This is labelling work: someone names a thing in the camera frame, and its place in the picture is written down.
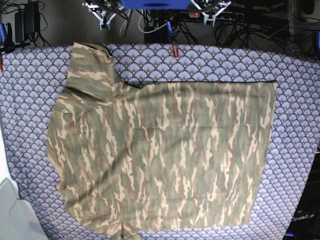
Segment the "red black table clamp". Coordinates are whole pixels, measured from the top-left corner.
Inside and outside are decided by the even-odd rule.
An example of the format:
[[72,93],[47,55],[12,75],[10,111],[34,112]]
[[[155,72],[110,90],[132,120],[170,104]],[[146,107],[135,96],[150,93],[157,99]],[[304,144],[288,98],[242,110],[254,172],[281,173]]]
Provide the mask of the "red black table clamp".
[[173,59],[179,59],[180,58],[180,54],[179,54],[179,47],[177,44],[173,44],[170,46],[170,52],[172,55]]

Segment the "white plastic bin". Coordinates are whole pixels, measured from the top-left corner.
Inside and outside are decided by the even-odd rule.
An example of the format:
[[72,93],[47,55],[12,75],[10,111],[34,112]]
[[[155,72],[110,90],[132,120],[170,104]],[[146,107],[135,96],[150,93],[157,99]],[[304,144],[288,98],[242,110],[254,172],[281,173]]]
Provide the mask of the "white plastic bin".
[[47,236],[31,204],[20,199],[18,184],[12,179],[0,128],[0,238],[2,240],[46,240]]

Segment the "blue fan-pattern table cloth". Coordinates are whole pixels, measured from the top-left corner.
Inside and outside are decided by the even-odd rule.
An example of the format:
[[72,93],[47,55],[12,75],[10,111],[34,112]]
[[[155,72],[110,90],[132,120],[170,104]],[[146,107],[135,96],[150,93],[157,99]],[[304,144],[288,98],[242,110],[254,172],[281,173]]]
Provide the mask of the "blue fan-pattern table cloth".
[[[270,147],[249,224],[143,232],[145,240],[280,240],[299,204],[320,141],[320,63],[305,57],[208,45],[109,44],[121,78],[137,87],[178,81],[276,81]],[[51,240],[101,240],[64,207],[47,157],[49,118],[66,85],[72,47],[2,56],[0,113],[9,175]]]

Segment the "camouflage T-shirt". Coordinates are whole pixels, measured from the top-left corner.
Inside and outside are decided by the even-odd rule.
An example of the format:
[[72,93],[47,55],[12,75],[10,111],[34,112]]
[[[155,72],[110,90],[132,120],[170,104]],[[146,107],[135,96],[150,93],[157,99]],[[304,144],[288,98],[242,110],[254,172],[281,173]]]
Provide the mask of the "camouflage T-shirt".
[[246,225],[270,145],[276,82],[136,88],[75,42],[47,132],[65,209],[112,239]]

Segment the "black power adapter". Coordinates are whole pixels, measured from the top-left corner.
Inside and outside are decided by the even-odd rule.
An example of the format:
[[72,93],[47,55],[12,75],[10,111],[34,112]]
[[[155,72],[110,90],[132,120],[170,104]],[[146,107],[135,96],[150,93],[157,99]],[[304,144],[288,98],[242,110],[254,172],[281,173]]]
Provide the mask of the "black power adapter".
[[36,42],[36,35],[40,32],[39,3],[39,1],[30,1],[24,5],[24,9],[14,14],[14,32],[17,43]]

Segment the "black OpenArm box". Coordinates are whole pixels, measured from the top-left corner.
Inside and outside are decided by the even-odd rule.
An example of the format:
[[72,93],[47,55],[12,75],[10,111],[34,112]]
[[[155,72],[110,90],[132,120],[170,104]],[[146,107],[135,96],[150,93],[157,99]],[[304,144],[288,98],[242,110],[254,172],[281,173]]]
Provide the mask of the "black OpenArm box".
[[315,155],[303,194],[283,237],[285,240],[320,238],[320,154]]

